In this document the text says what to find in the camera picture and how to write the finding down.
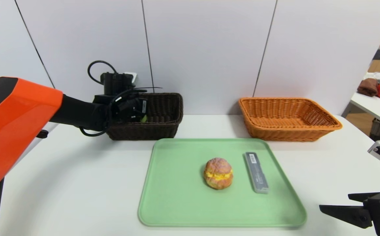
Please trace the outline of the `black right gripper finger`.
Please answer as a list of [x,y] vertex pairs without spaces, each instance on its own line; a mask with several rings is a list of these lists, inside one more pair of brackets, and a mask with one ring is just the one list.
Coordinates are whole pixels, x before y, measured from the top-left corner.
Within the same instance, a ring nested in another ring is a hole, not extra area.
[[356,227],[372,227],[370,213],[363,206],[319,205],[320,211]]
[[380,192],[348,194],[348,198],[353,201],[365,203],[370,199],[374,199],[374,196],[377,196],[378,194],[380,194]]

